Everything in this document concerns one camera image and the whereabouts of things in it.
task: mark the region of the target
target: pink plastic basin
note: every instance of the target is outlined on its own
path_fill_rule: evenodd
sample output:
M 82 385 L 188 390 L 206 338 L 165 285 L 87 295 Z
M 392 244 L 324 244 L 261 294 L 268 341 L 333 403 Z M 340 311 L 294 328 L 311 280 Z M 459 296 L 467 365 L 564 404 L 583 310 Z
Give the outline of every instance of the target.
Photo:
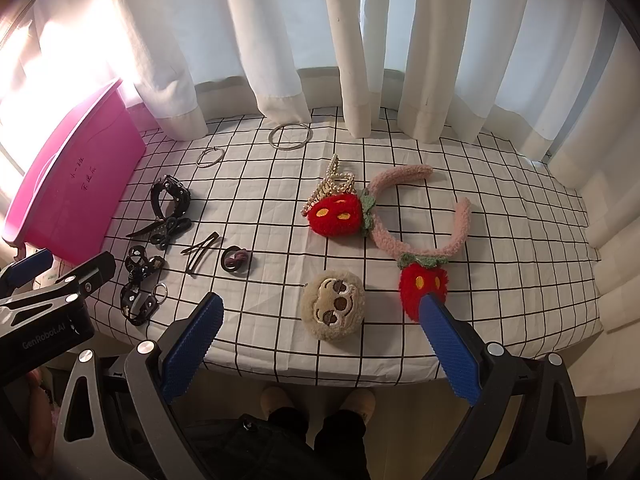
M 111 217 L 145 144 L 115 79 L 53 130 L 9 206 L 2 238 L 29 243 L 74 265 L 100 252 Z

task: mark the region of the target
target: red strawberry plush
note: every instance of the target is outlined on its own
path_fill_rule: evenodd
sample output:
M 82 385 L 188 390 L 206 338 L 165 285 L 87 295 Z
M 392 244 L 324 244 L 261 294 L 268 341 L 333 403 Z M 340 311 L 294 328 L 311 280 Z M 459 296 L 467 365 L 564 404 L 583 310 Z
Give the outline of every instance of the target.
M 447 299 L 447 271 L 441 267 L 425 269 L 412 263 L 400 273 L 400 301 L 402 309 L 414 321 L 418 321 L 420 300 L 425 294 L 435 292 L 442 303 Z
M 353 193 L 326 196 L 309 210 L 306 218 L 319 235 L 351 235 L 360 230 L 362 205 Z

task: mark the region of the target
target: beige plush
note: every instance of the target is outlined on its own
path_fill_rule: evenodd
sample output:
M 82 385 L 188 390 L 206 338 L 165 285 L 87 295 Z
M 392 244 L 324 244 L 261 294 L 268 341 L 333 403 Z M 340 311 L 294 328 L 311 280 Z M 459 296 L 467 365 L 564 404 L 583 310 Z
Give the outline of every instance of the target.
M 316 338 L 343 338 L 358 330 L 364 318 L 362 281 L 348 270 L 326 270 L 305 285 L 300 310 Z

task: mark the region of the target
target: beige shoe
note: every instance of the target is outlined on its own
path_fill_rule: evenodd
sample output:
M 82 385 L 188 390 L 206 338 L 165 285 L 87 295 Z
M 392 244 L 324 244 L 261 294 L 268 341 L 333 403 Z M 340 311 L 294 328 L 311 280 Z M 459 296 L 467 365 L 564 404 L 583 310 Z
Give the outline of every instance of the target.
M 367 424 L 371 420 L 373 411 L 376 409 L 376 397 L 371 390 L 358 388 L 353 390 L 340 406 L 341 410 L 355 412 L 362 417 Z
M 260 396 L 260 407 L 264 418 L 269 418 L 271 413 L 280 408 L 293 408 L 293 402 L 282 388 L 269 386 Z

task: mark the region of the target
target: table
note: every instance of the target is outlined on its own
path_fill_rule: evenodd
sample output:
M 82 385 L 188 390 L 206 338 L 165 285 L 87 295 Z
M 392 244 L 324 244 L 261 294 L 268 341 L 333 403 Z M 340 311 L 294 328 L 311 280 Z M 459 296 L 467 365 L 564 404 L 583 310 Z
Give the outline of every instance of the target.
M 207 368 L 283 382 L 372 386 L 443 377 L 420 326 L 403 315 L 399 269 L 371 240 L 358 236 L 327 240 L 313 233 L 300 210 L 337 153 L 340 168 L 353 171 L 361 189 L 380 171 L 398 164 L 430 164 L 425 183 L 387 190 L 378 201 L 386 227 L 416 247 L 446 242 L 456 198 L 472 202 L 470 236 L 447 265 L 452 314 L 469 320 L 485 341 L 535 357 L 574 344 L 601 330 L 593 264 L 596 251 L 583 236 L 584 204 L 574 190 L 552 178 L 543 163 L 514 152 L 510 142 L 483 132 L 473 144 L 460 142 L 446 126 L 434 144 L 402 134 L 393 110 L 381 110 L 369 139 L 354 139 L 340 108 L 313 110 L 312 140 L 298 150 L 275 150 L 262 116 L 213 121 L 212 135 L 176 142 L 157 130 L 144 134 L 146 154 L 127 186 L 104 239 L 117 260 L 114 280 L 88 306 L 98 330 L 135 344 L 158 338 L 174 319 L 189 315 L 213 290 L 225 304 L 225 319 L 210 347 Z M 304 132 L 287 132 L 299 140 Z M 207 146 L 225 149 L 223 162 L 197 168 Z M 212 160 L 216 153 L 211 153 Z M 188 186 L 192 229 L 162 254 L 165 270 L 145 290 L 166 283 L 168 299 L 146 326 L 125 323 L 120 288 L 127 282 L 125 235 L 154 218 L 152 182 L 172 174 Z M 254 255 L 248 272 L 220 267 L 215 244 L 193 277 L 185 274 L 180 250 L 212 231 L 222 247 L 238 245 Z M 348 269 L 366 288 L 361 330 L 335 343 L 318 342 L 298 313 L 303 285 L 321 270 Z

